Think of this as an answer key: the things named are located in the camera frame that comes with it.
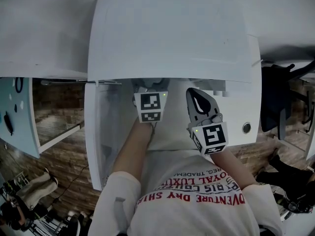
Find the light blue panel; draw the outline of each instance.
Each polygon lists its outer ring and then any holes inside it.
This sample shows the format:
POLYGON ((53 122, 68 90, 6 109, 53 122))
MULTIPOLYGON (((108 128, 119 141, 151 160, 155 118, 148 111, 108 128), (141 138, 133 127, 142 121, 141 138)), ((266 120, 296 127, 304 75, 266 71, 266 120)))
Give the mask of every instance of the light blue panel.
MULTIPOLYGON (((0 78, 0 138, 17 149, 39 158, 39 152, 36 144, 35 134, 32 128, 30 104, 30 83, 32 80, 24 78, 23 88, 18 93, 13 84, 15 78, 0 78), (13 126, 13 135, 8 131, 4 116, 5 112, 10 117, 13 126)), ((15 81, 20 88, 20 80, 15 81)))

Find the wooden floor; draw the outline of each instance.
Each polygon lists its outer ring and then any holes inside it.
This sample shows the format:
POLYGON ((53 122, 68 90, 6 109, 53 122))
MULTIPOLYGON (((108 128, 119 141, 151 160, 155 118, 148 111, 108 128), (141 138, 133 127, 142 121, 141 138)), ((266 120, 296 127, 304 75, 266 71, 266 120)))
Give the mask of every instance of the wooden floor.
MULTIPOLYGON (((305 91, 299 81, 293 83, 292 88, 305 91)), ((41 143, 84 119, 84 84, 42 86, 34 83, 33 100, 41 143)), ((303 130, 307 126, 301 124, 305 118, 304 111, 304 104, 295 102, 292 106, 292 117, 287 121, 286 127, 286 139, 300 147, 305 147, 308 139, 301 133, 297 134, 297 130, 303 130)), ((305 169, 310 162, 305 160, 304 155, 274 141, 271 138, 273 133, 276 134, 276 131, 263 133, 260 130, 255 144, 234 146, 230 149, 253 174, 268 165, 267 158, 275 148, 281 148, 280 157, 285 163, 305 169)), ((58 189, 41 200, 44 205, 48 207, 77 178, 53 204, 53 208, 61 217, 65 217, 69 210, 77 213, 84 211, 87 214, 93 212, 100 192, 92 188, 84 129, 43 152, 40 159, 28 156, 10 145, 7 151, 4 146, 0 146, 0 172, 5 180, 12 179, 21 171, 29 179, 33 179, 43 173, 44 167, 59 180, 58 189)))

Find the open cabinet door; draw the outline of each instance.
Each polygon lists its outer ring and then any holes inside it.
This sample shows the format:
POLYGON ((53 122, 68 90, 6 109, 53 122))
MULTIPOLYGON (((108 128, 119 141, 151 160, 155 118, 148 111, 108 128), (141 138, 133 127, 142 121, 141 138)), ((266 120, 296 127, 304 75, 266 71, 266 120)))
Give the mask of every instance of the open cabinet door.
POLYGON ((102 190, 118 154, 120 85, 85 86, 85 140, 92 185, 102 190))

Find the round hole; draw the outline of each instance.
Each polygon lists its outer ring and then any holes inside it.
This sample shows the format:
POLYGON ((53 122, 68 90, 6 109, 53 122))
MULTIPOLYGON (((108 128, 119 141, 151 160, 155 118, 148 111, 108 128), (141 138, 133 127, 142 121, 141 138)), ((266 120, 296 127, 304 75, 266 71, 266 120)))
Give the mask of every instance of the round hole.
POLYGON ((252 126, 249 122, 246 122, 242 128, 244 134, 248 134, 251 131, 251 129, 252 129, 252 126))

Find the person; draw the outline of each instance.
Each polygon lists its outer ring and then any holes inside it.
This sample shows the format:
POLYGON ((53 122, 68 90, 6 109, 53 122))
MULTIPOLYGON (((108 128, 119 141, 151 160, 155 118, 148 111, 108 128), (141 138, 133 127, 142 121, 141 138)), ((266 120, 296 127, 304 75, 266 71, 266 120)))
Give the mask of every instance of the person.
POLYGON ((0 207, 0 225, 6 223, 14 230, 26 230, 33 220, 31 210, 38 201, 58 187, 58 180, 45 173, 23 186, 15 195, 7 195, 6 202, 0 207))
POLYGON ((266 172, 262 168, 256 177, 258 182, 282 188, 293 206, 292 212, 305 212, 315 205, 315 173, 289 166, 280 160, 279 149, 275 149, 269 164, 278 172, 266 172))
POLYGON ((153 132, 150 123, 133 124, 96 204, 89 236, 282 235, 270 186, 257 185, 228 149, 211 154, 213 163, 196 150, 150 152, 145 158, 153 132))

